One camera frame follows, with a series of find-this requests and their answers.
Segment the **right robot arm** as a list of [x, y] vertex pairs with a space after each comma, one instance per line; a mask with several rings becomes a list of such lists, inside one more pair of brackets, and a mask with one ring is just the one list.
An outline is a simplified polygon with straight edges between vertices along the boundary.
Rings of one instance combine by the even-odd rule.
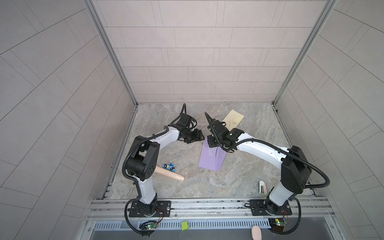
[[219, 147], [227, 153], [242, 151], [272, 164], [281, 171], [280, 182], [272, 188], [264, 201], [264, 208], [271, 215], [280, 213], [282, 207], [305, 189], [325, 188], [330, 185], [329, 177], [318, 167], [310, 164], [303, 151], [297, 147], [277, 147], [253, 138], [244, 131], [228, 130], [224, 122], [206, 116], [209, 147]]

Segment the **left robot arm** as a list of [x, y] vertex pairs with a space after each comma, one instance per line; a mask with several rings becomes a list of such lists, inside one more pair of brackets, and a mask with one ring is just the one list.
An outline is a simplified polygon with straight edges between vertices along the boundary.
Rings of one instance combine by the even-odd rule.
[[159, 152], [168, 144], [182, 140], [186, 144], [203, 141], [201, 130], [196, 129], [197, 120], [180, 113], [164, 130], [150, 137], [137, 136], [123, 162], [122, 174], [136, 185], [138, 196], [134, 202], [145, 215], [156, 211], [157, 194], [152, 175], [157, 167]]

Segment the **purple paper sheet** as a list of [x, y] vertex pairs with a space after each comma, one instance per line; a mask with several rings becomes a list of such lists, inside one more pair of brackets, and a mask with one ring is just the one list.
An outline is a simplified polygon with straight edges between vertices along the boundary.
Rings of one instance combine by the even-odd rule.
[[227, 153], [220, 147], [210, 148], [208, 140], [204, 140], [199, 160], [199, 167], [207, 170], [219, 171], [226, 154]]

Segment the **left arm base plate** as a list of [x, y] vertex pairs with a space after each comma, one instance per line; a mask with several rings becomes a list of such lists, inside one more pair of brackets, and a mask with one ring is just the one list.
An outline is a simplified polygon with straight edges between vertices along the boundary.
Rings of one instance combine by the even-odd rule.
[[140, 201], [134, 201], [129, 210], [130, 218], [158, 218], [169, 217], [171, 211], [171, 201], [154, 201], [146, 205]]

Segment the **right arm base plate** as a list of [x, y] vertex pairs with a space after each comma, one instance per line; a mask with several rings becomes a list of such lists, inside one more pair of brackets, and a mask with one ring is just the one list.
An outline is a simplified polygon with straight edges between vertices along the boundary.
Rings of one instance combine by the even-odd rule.
[[280, 207], [269, 200], [250, 200], [249, 204], [253, 216], [292, 215], [292, 209], [289, 201], [285, 201], [285, 203]]

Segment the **yellow envelope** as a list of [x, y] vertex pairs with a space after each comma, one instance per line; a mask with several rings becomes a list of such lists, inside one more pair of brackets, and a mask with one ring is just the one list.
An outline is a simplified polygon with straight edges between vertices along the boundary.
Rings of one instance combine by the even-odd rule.
[[243, 118], [244, 116], [242, 114], [231, 110], [228, 115], [224, 118], [223, 122], [226, 124], [226, 128], [231, 131], [239, 125]]

